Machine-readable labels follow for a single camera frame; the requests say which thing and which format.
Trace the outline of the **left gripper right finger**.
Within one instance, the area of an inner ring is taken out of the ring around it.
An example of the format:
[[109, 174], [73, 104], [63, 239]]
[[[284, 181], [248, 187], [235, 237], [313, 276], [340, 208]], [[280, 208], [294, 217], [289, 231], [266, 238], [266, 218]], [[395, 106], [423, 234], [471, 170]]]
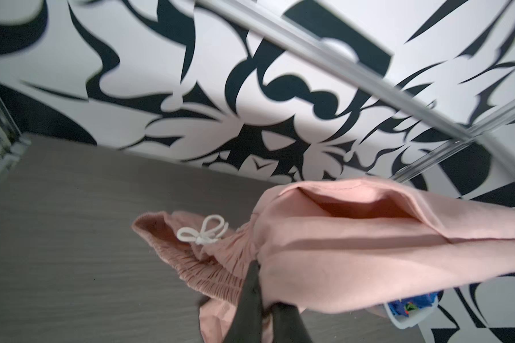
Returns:
[[274, 343], [312, 343], [297, 307], [276, 303], [270, 308]]

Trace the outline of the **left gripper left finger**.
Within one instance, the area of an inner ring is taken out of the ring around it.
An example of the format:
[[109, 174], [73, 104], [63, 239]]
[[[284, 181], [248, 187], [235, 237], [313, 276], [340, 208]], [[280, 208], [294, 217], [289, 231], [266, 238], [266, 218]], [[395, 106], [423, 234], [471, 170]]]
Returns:
[[263, 300], [259, 280], [260, 265], [252, 261], [243, 283], [233, 322], [223, 343], [261, 343]]

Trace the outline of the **pink shorts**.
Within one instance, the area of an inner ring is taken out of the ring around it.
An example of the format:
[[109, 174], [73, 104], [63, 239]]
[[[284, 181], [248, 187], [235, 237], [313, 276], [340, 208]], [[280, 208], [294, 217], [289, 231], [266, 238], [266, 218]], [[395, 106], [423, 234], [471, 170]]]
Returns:
[[250, 221], [156, 212], [132, 226], [188, 287], [206, 342], [221, 342], [252, 262], [263, 304], [336, 314], [515, 272], [515, 210], [389, 180], [273, 187]]

